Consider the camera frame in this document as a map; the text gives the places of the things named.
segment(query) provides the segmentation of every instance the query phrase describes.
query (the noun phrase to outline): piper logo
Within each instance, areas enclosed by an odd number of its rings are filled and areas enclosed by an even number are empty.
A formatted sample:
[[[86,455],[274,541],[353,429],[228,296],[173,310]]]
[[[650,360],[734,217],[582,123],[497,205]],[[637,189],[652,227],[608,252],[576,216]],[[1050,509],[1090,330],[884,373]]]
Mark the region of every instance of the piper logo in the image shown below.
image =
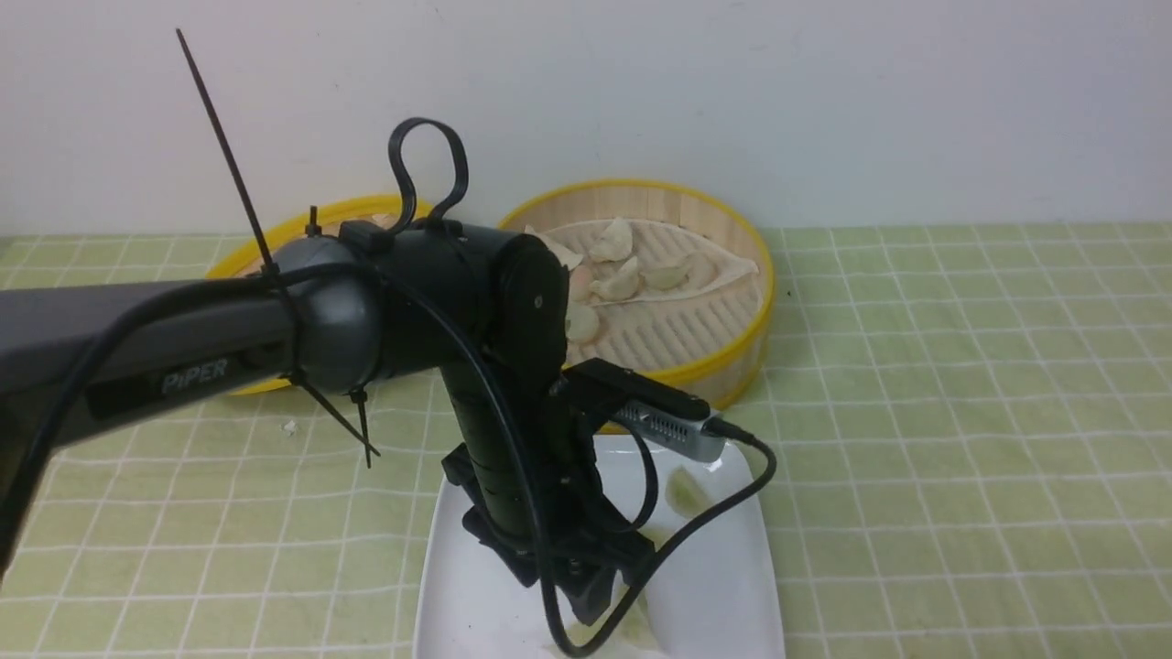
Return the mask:
[[[205,364],[199,364],[183,371],[168,373],[163,378],[163,394],[182,392],[192,385],[204,385],[224,376],[227,371],[227,360],[216,359]]]

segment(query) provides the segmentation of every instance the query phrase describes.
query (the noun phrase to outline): grid pattern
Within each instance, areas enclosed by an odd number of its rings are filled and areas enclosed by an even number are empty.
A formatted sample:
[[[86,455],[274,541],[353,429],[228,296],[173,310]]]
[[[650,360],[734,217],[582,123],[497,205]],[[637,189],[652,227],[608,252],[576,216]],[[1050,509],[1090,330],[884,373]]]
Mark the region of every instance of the grid pattern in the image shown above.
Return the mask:
[[[762,505],[788,655],[1165,657],[1172,226],[763,235],[771,355],[728,416],[782,457]],[[0,286],[199,277],[239,239],[20,238]],[[289,390],[63,453],[0,657],[409,657],[458,430],[434,375],[372,408],[370,471]]]

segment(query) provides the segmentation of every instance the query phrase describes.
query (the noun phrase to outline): white plate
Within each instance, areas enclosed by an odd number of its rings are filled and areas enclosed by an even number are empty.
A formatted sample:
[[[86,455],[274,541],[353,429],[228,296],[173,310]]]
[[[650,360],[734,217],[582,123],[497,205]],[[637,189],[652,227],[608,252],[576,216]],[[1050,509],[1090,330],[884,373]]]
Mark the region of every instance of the white plate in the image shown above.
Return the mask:
[[[684,466],[714,498],[751,481],[741,451],[724,447],[713,464],[653,448],[660,504],[649,525],[676,530],[683,518],[663,501],[673,469]],[[643,496],[642,461],[629,436],[600,436],[598,468],[604,489],[627,518]],[[417,659],[554,657],[538,586],[522,587],[495,552],[463,529],[471,505],[444,481],[431,523],[415,625]],[[672,659],[747,657],[784,659],[782,613],[774,563],[757,497],[737,505],[683,542],[648,584],[652,630]],[[558,593],[561,612],[573,621]]]

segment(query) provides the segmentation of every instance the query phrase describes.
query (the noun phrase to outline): white dumpling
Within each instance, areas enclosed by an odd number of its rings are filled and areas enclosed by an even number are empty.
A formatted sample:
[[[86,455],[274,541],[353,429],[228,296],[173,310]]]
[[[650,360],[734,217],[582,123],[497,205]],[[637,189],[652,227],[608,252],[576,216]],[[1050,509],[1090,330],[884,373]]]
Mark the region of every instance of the white dumpling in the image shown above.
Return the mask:
[[[593,625],[584,625],[577,620],[568,625],[566,627],[566,636],[570,637],[570,640],[574,645],[582,645],[594,638],[594,634],[606,623],[606,619],[614,611],[619,600],[627,593],[627,590],[626,584],[615,589],[614,596],[611,598],[611,606],[599,616]],[[643,591],[635,598],[635,605],[627,610],[627,614],[619,621],[615,633],[602,645],[598,655],[606,657],[607,659],[633,659],[636,657],[643,659],[648,657],[663,657],[662,652],[662,646],[652,630],[647,592]]]
[[[618,303],[632,298],[639,291],[639,257],[631,257],[611,277],[591,281],[590,290],[608,303]]]
[[[631,230],[631,222],[620,217],[599,235],[598,242],[590,249],[590,258],[597,263],[622,260],[631,256],[634,247],[635,237]]]
[[[590,284],[594,280],[594,270],[584,263],[570,273],[570,301],[581,303],[590,297]]]
[[[687,291],[699,291],[716,279],[716,264],[702,252],[688,254],[688,281],[683,288]]]
[[[667,477],[666,498],[672,510],[684,519],[691,519],[713,507],[711,497],[683,467],[676,467]]]
[[[582,261],[581,254],[554,240],[553,238],[550,238],[548,236],[538,233],[537,230],[529,224],[525,225],[525,233],[540,238],[541,242],[545,243],[545,246],[553,252],[553,256],[558,257],[561,265],[566,266],[568,270],[578,267],[578,264]]]
[[[588,344],[598,337],[601,321],[593,307],[570,303],[566,306],[566,340],[571,344]]]
[[[643,283],[656,291],[669,291],[688,278],[689,270],[691,264],[688,263],[686,254],[666,265],[643,270]]]

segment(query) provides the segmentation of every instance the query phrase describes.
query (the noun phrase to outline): black robotic arm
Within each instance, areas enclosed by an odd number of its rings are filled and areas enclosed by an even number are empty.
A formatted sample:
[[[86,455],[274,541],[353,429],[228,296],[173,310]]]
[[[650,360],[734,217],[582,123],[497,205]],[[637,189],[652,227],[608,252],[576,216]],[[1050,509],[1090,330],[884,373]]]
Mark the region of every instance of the black robotic arm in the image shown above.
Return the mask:
[[[284,376],[366,444],[369,464],[377,451],[364,387],[438,368],[464,440],[443,461],[447,478],[472,501],[464,528],[522,584],[540,584],[565,654],[592,654],[680,543],[764,487],[776,470],[772,451],[704,401],[629,369],[597,359],[564,369],[568,272],[533,236],[443,217],[463,197],[468,165],[458,136],[442,123],[408,120],[391,135],[403,198],[394,227],[347,222],[334,238],[311,219],[305,238],[270,253],[179,40],[265,265],[231,280],[0,291],[0,570],[61,447]],[[448,137],[457,176],[448,198],[411,222],[415,189],[400,145],[422,124]],[[326,394],[359,403],[361,432]],[[593,439],[608,421],[632,432],[648,470],[648,497],[633,522],[604,495],[595,468]],[[643,440],[713,461],[725,437],[763,451],[764,473],[655,550],[639,532],[657,492]],[[591,624],[608,607],[616,573],[628,591],[593,639],[573,645],[556,589]]]

